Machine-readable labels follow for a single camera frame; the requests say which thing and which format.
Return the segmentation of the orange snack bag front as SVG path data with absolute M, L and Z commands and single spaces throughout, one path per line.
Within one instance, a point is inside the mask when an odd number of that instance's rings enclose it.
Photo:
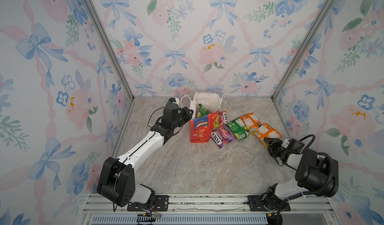
M 268 148 L 268 142 L 265 142 L 264 139 L 281 139 L 283 136 L 275 130 L 273 127 L 268 125 L 267 123 L 261 125 L 255 131 L 253 131 L 253 135 L 256 136 L 260 142 Z

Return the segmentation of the red pink paper bag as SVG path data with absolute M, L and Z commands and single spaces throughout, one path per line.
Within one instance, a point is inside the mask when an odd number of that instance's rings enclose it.
M 191 143 L 208 143 L 213 131 L 214 121 L 221 108 L 222 101 L 226 97 L 226 93 L 218 95 L 216 93 L 196 92 L 194 97 L 184 95 L 180 100 L 180 105 L 189 102 L 188 109 L 194 111 L 190 120 L 190 142 Z M 210 113 L 207 116 L 197 118 L 199 104 L 202 104 Z

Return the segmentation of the green snack bag small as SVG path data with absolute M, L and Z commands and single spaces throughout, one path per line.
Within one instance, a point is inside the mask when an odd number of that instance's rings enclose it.
M 226 124 L 226 126 L 233 133 L 234 137 L 239 141 L 246 139 L 250 134 L 248 127 L 245 125 L 241 118 L 237 118 L 236 120 L 229 122 Z

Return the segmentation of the green lime snack bag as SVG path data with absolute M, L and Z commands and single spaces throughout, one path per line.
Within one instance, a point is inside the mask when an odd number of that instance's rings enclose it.
M 199 111 L 197 113 L 197 118 L 199 117 L 204 117 L 204 116 L 207 116 L 209 115 L 210 113 L 208 112 L 208 110 L 200 103 L 199 104 Z

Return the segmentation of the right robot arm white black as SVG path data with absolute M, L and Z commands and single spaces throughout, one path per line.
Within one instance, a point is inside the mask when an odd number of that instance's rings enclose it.
M 333 197 L 339 189 L 339 163 L 327 153 L 311 149 L 316 136 L 307 135 L 300 140 L 264 138 L 269 155 L 281 167 L 295 170 L 288 182 L 268 187 L 261 198 L 268 211 L 284 209 L 288 201 L 304 197 Z

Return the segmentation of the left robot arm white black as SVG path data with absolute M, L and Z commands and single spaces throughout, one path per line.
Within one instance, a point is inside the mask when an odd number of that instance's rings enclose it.
M 105 160 L 97 193 L 117 207 L 138 204 L 151 209 L 155 202 L 156 192 L 136 182 L 136 171 L 156 150 L 161 148 L 176 133 L 192 120 L 194 111 L 188 107 L 180 107 L 175 98 L 170 98 L 155 124 L 150 127 L 147 135 L 131 150 L 118 158 L 109 157 Z

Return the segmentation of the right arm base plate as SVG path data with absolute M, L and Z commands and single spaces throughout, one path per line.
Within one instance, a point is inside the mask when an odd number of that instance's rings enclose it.
M 250 195 L 247 196 L 247 199 L 247 205 L 249 205 L 251 212 L 276 212 L 283 202 L 275 195 L 264 198 L 264 194 Z

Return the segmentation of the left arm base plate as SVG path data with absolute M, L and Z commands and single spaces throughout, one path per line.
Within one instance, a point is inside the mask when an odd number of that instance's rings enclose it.
M 129 212 L 167 212 L 169 207 L 168 195 L 153 195 L 145 203 L 128 203 L 127 211 Z

